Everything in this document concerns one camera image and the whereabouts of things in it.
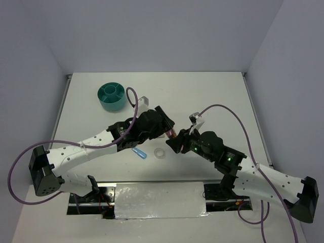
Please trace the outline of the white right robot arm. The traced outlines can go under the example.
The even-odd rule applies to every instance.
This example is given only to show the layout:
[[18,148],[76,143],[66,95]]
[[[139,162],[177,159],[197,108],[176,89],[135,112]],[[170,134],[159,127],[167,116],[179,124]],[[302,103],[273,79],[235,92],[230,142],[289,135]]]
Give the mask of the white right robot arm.
[[313,223],[319,197],[317,182],[311,177],[286,175],[267,166],[255,165],[244,153],[224,145],[215,132],[200,134],[182,129],[166,143],[175,153],[196,153],[214,163],[224,176],[220,192],[225,198],[248,196],[272,204],[285,204],[291,216],[304,223]]

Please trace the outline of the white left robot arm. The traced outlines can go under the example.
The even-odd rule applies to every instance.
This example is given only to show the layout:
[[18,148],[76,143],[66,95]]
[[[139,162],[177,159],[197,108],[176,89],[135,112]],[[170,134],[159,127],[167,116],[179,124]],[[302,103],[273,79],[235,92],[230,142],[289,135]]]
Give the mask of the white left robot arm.
[[36,196],[47,196],[56,191],[71,192],[88,202],[99,196],[99,188],[91,175],[77,175],[74,167],[108,154],[134,148],[146,140],[155,139],[170,131],[175,123],[160,106],[109,126],[103,132],[79,142],[77,146],[56,149],[33,149],[29,170]]

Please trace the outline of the pink-capped crayon bottle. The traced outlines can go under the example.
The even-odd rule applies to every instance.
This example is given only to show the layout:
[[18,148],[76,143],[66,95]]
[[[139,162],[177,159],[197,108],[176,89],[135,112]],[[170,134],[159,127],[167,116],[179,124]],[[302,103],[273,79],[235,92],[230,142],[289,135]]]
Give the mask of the pink-capped crayon bottle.
[[175,132],[174,129],[170,129],[169,131],[166,132],[166,136],[167,136],[169,139],[172,139],[172,138],[177,137],[177,134],[176,134],[176,132]]

